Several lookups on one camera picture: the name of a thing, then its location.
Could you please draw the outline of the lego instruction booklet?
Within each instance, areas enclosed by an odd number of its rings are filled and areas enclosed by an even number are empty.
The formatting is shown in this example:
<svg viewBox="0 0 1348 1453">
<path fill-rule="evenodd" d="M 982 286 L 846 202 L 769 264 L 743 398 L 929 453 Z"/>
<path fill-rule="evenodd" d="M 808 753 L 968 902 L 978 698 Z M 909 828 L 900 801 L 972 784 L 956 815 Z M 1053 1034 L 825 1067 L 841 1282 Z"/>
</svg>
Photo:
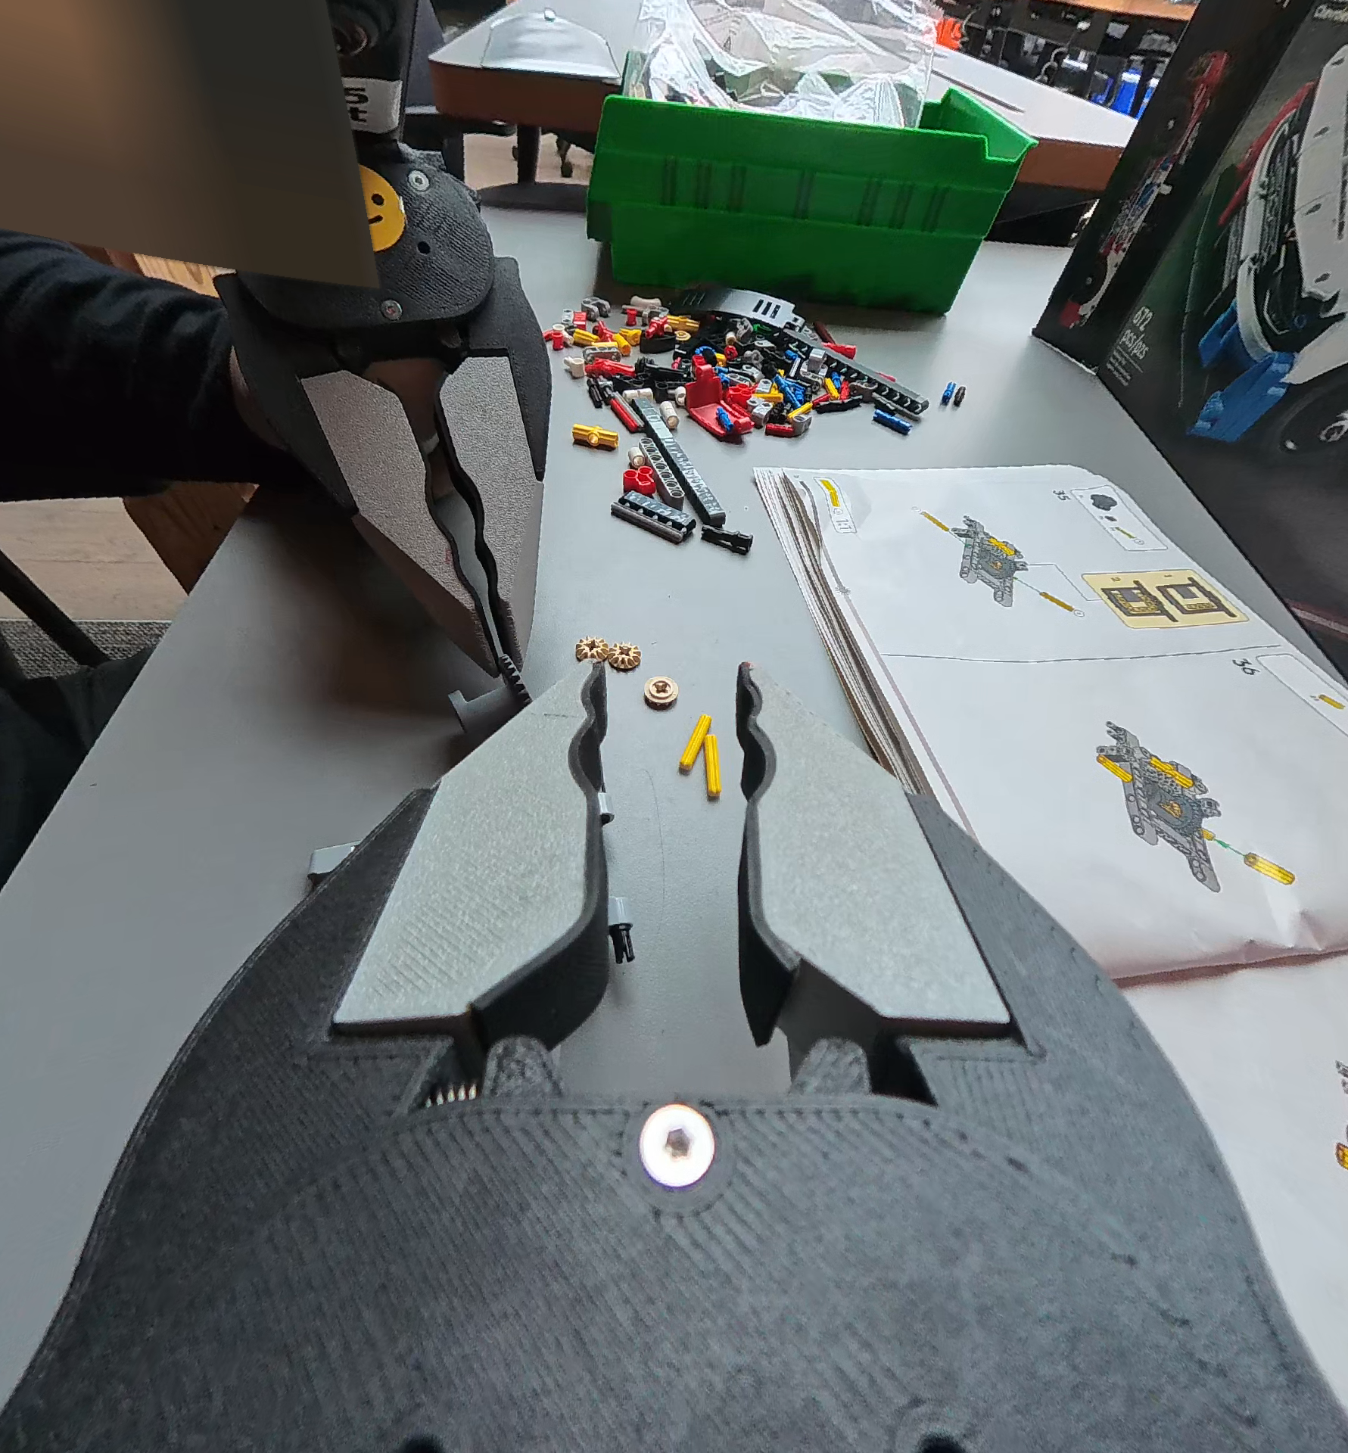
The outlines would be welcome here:
<svg viewBox="0 0 1348 1453">
<path fill-rule="evenodd" d="M 878 757 L 1129 984 L 1348 1408 L 1348 681 L 1078 467 L 756 489 Z"/>
</svg>

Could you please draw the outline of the pile of small lego pieces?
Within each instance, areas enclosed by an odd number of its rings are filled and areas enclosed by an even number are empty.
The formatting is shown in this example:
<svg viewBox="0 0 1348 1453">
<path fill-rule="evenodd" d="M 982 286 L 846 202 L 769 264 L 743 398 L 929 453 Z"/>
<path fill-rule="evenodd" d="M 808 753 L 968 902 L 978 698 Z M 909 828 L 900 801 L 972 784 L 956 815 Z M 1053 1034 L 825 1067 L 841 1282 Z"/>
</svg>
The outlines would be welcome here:
<svg viewBox="0 0 1348 1453">
<path fill-rule="evenodd" d="M 688 423 L 726 444 L 755 433 L 797 439 L 816 420 L 859 411 L 906 435 L 931 409 L 825 324 L 744 289 L 697 291 L 675 308 L 634 299 L 623 317 L 588 297 L 543 339 L 626 435 L 678 435 Z"/>
</svg>

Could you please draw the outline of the person's left forearm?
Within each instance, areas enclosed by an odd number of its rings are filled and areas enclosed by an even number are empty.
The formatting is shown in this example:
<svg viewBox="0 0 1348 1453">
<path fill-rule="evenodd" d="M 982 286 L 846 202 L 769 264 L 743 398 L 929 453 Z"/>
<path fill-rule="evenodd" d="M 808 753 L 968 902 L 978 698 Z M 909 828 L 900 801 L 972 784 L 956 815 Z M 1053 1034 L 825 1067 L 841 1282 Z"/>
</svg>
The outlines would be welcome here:
<svg viewBox="0 0 1348 1453">
<path fill-rule="evenodd" d="M 0 229 L 0 501 L 307 486 L 243 420 L 231 355 L 219 300 Z"/>
</svg>

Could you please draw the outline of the short black lego beam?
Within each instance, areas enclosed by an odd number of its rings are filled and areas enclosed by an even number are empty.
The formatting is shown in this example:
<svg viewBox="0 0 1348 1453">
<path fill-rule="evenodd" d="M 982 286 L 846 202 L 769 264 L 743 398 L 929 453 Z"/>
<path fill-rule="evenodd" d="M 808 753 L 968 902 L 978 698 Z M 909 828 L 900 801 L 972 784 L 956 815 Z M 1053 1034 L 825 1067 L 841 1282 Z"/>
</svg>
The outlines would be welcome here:
<svg viewBox="0 0 1348 1453">
<path fill-rule="evenodd" d="M 611 504 L 611 516 L 652 536 L 684 544 L 696 530 L 696 519 L 658 497 L 628 491 Z"/>
</svg>

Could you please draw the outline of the clear plastic bags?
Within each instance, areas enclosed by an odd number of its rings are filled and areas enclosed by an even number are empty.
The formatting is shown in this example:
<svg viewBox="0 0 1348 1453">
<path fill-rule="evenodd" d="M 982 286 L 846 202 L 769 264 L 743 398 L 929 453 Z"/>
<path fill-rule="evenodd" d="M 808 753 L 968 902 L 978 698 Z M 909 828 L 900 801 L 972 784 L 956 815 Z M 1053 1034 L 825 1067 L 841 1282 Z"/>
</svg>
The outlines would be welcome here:
<svg viewBox="0 0 1348 1453">
<path fill-rule="evenodd" d="M 646 2 L 623 94 L 912 131 L 941 20 L 926 2 Z"/>
</svg>

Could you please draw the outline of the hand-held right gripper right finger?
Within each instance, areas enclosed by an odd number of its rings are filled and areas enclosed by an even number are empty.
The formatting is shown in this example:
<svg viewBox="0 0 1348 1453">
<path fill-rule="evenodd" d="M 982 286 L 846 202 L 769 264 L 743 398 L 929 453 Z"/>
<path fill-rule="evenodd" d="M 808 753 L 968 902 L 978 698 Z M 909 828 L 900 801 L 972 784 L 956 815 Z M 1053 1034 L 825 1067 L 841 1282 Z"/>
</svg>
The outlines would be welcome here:
<svg viewBox="0 0 1348 1453">
<path fill-rule="evenodd" d="M 1011 1008 L 896 777 L 743 663 L 740 992 L 793 1051 L 899 1037 L 997 1042 Z"/>
</svg>

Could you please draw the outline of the dark grey lego gear housing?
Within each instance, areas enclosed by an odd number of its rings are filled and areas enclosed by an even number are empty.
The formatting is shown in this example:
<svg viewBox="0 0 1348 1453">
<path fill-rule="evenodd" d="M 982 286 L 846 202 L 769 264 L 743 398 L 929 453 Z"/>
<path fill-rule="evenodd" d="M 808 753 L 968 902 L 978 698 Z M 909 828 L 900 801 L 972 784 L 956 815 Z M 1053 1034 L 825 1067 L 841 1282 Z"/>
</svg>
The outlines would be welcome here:
<svg viewBox="0 0 1348 1453">
<path fill-rule="evenodd" d="M 522 710 L 532 704 L 532 697 L 522 681 L 508 681 L 507 678 L 490 691 L 469 698 L 463 691 L 449 697 L 449 706 L 458 719 L 467 745 L 475 750 L 485 739 L 494 736 Z"/>
</svg>

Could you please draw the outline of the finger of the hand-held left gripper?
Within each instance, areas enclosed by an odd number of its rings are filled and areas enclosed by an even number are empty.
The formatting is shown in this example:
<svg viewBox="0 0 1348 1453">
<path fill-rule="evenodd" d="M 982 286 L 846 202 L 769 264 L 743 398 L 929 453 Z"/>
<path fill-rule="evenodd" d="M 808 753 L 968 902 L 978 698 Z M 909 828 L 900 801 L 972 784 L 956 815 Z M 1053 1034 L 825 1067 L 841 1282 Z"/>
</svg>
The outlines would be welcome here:
<svg viewBox="0 0 1348 1453">
<path fill-rule="evenodd" d="M 323 373 L 302 389 L 351 489 L 358 532 L 454 645 L 494 677 L 513 654 L 446 450 L 425 454 L 401 400 L 369 379 Z"/>
<path fill-rule="evenodd" d="M 540 480 L 511 365 L 475 356 L 441 388 L 441 523 L 497 654 L 522 668 L 535 619 Z"/>
</svg>

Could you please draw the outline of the lego set box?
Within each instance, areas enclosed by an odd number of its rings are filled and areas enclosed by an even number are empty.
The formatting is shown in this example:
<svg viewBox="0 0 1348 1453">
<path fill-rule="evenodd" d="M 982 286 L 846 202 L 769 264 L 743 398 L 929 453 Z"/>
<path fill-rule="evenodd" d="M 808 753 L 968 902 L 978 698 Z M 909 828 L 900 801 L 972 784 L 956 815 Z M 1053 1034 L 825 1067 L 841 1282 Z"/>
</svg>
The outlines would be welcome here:
<svg viewBox="0 0 1348 1453">
<path fill-rule="evenodd" d="M 1348 680 L 1348 2 L 1208 2 L 1037 335 Z"/>
</svg>

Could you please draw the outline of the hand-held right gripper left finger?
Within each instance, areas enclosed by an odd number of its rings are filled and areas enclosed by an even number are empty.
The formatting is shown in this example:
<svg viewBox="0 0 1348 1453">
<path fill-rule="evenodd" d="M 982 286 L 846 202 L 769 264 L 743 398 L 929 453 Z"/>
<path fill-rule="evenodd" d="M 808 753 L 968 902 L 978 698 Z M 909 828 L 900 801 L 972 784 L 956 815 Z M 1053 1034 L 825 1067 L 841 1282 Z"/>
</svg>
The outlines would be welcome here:
<svg viewBox="0 0 1348 1453">
<path fill-rule="evenodd" d="M 555 1048 L 611 978 L 608 672 L 584 663 L 447 775 L 332 1024 Z"/>
</svg>

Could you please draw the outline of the green plastic bin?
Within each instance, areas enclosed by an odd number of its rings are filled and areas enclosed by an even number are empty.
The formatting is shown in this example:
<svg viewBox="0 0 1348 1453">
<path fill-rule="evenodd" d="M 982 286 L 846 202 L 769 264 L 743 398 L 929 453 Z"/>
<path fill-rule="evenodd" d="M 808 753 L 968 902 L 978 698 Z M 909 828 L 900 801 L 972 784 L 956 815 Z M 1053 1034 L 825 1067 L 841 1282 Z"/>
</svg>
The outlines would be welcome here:
<svg viewBox="0 0 1348 1453">
<path fill-rule="evenodd" d="M 946 315 L 1035 144 L 956 88 L 919 127 L 616 96 L 588 235 L 623 283 Z"/>
</svg>

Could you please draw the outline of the long dark grey lego beam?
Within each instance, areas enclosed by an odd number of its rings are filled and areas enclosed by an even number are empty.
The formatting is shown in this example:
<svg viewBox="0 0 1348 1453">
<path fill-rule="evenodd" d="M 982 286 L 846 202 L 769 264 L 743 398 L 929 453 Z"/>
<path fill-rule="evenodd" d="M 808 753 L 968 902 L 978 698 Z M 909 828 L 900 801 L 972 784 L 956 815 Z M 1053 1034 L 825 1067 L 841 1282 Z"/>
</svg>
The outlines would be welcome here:
<svg viewBox="0 0 1348 1453">
<path fill-rule="evenodd" d="M 625 401 L 646 436 L 646 454 L 660 480 L 666 503 L 691 509 L 703 526 L 723 530 L 726 516 L 720 500 L 687 456 L 676 435 L 667 427 L 658 404 L 652 398 L 632 395 L 626 395 Z"/>
</svg>

